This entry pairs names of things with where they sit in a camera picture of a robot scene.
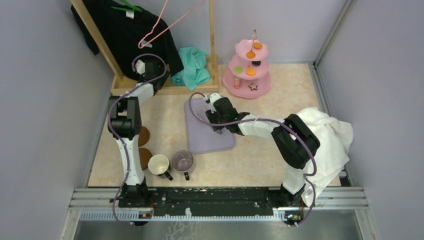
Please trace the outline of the green round cookie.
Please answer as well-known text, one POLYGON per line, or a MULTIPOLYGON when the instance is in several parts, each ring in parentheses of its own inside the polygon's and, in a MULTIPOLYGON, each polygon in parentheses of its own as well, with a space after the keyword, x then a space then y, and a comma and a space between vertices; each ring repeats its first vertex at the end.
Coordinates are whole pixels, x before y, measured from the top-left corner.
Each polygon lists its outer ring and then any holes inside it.
POLYGON ((233 71, 236 74, 241 74, 244 71, 244 68, 242 66, 237 65, 233 68, 233 71))

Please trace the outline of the red striped cake piece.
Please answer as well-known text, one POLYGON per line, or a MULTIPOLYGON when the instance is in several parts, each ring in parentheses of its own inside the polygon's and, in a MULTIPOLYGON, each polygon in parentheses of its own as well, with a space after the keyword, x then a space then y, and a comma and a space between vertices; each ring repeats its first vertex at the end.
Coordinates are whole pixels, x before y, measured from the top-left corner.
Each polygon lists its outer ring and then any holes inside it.
POLYGON ((240 78, 239 77, 235 77, 234 78, 234 81, 233 81, 233 87, 235 88, 235 89, 239 89, 240 88, 240 78))

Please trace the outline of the small orange round cookie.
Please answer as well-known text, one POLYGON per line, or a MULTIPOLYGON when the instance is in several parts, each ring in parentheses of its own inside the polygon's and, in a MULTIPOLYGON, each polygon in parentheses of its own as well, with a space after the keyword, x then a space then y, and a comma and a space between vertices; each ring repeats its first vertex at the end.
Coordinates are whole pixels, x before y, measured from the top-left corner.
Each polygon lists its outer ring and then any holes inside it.
POLYGON ((253 59, 253 58, 255 58, 255 57, 256 57, 256 54, 255 54, 255 52, 253 52, 253 51, 251 50, 251 51, 248 51, 248 52, 246 53, 246 57, 247 57, 248 59, 253 59))

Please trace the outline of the green clothes hanger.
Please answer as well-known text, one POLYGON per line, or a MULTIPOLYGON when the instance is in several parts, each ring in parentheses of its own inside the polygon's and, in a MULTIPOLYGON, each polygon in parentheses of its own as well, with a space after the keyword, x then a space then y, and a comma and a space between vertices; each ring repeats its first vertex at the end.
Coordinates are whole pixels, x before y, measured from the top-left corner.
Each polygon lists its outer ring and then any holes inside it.
POLYGON ((129 3, 127 0, 118 0, 120 3, 122 3, 125 7, 120 7, 120 6, 111 6, 111 8, 115 9, 115 10, 120 10, 120 11, 128 11, 128 12, 143 12, 143 9, 132 5, 131 3, 129 3))

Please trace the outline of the star-shaped iced cookie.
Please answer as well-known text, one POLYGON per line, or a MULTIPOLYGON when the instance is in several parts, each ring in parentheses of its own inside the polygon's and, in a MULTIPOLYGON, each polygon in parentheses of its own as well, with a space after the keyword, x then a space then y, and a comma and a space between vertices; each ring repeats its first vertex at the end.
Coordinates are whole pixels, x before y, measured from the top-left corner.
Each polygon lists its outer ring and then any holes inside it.
POLYGON ((257 91, 258 90, 258 85, 255 83, 251 83, 249 86, 251 91, 257 91))

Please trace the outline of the white towel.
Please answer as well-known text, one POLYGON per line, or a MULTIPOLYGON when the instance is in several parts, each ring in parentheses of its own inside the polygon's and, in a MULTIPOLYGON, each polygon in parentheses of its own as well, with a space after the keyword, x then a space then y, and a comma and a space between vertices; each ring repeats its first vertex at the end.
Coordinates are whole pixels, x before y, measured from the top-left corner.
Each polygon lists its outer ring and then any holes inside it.
POLYGON ((301 195, 303 202, 309 207, 313 199, 323 192, 350 160, 348 152, 354 139, 354 131, 350 123, 331 117, 316 107, 304 108, 297 115, 320 142, 314 155, 316 174, 307 177, 313 187, 306 183, 301 195))

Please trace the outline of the brown saucer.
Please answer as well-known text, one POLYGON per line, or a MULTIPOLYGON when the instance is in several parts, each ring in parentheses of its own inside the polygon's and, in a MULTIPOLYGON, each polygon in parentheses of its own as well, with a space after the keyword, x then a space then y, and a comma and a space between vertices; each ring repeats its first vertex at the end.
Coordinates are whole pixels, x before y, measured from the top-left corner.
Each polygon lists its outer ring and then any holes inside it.
POLYGON ((150 140, 150 131, 142 126, 138 135, 138 147, 142 147, 150 140))
POLYGON ((153 154, 151 153, 150 150, 143 147, 140 147, 138 149, 138 153, 139 153, 140 166, 141 166, 141 169, 144 171, 148 169, 148 164, 153 154))

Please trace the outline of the orange waffle round cookie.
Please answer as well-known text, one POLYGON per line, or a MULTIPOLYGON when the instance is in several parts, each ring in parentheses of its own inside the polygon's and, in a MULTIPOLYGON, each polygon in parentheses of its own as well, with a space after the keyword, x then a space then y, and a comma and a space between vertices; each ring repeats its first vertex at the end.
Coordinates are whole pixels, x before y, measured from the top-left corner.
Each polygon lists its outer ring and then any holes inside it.
POLYGON ((252 68, 252 67, 248 67, 246 69, 246 74, 248 76, 255 76, 256 75, 256 69, 255 68, 252 68))

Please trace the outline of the black sandwich cookie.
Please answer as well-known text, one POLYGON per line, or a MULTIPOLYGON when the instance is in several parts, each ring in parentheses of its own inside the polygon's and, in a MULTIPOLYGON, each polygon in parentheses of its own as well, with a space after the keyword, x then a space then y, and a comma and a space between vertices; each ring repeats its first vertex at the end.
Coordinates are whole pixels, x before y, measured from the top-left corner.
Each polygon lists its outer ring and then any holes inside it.
POLYGON ((261 65, 261 61, 252 61, 252 62, 251 62, 251 64, 252 64, 254 67, 259 67, 259 66, 261 65))

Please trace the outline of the orange swirl cookie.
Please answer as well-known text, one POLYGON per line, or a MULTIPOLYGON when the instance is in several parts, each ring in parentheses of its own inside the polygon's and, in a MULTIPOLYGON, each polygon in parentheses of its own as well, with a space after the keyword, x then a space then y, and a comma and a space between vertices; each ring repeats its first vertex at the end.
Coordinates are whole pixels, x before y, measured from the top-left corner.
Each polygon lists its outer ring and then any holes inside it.
POLYGON ((263 48, 263 45, 260 42, 254 42, 253 48, 256 49, 256 50, 260 50, 260 49, 263 48))

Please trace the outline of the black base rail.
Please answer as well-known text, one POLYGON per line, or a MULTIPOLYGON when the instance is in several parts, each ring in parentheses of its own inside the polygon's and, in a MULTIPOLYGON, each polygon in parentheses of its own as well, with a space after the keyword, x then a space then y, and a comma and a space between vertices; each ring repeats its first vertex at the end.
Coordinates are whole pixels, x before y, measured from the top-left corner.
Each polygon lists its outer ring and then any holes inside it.
POLYGON ((279 207, 300 207, 301 193, 278 187, 139 187, 125 186, 116 199, 120 208, 150 208, 153 216, 271 216, 279 207))

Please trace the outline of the lavender serving tray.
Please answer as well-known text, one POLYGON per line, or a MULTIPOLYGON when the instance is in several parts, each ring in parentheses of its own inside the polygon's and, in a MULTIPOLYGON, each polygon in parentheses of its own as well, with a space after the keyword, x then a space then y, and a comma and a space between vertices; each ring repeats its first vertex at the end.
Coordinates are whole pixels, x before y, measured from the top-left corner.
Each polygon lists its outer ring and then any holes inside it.
POLYGON ((211 126, 196 119, 200 117, 208 122, 205 110, 209 108, 203 98, 193 98, 184 104, 187 145, 188 151, 192 154, 227 151, 236 145, 235 136, 226 128, 223 128, 221 133, 217 133, 211 126))

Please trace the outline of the black t-shirt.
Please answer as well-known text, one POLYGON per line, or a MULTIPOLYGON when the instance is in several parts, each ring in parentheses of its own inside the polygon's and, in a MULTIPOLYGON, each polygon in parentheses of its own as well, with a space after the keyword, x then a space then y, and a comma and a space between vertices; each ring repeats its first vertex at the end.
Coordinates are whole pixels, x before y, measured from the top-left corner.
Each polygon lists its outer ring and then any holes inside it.
POLYGON ((139 79, 131 66, 139 55, 141 59, 160 56, 169 66, 171 76, 184 69, 168 25, 157 15, 142 9, 128 16, 126 11, 111 8, 125 8, 113 0, 85 0, 83 3, 126 77, 139 79))

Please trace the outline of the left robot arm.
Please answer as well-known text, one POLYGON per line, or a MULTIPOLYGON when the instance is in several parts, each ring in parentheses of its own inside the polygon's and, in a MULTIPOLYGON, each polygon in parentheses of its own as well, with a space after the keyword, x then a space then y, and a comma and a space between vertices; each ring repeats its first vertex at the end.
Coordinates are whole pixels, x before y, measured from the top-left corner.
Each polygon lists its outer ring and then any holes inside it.
POLYGON ((170 75, 165 61, 153 53, 137 56, 131 68, 140 75, 139 81, 108 100, 107 127, 118 145, 124 170, 123 183, 111 202, 120 208, 145 207, 150 202, 138 147, 142 130, 140 104, 155 96, 170 75))

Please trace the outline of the brown saucer near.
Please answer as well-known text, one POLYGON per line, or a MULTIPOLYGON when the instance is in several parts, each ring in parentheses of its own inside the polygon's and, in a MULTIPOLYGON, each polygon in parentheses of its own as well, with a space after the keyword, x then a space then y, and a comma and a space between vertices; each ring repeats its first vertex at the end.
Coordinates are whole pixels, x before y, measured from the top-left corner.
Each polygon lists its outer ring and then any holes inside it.
POLYGON ((138 153, 139 153, 140 166, 141 166, 141 169, 144 171, 148 169, 148 164, 153 154, 151 153, 150 150, 143 147, 140 147, 138 149, 138 153))

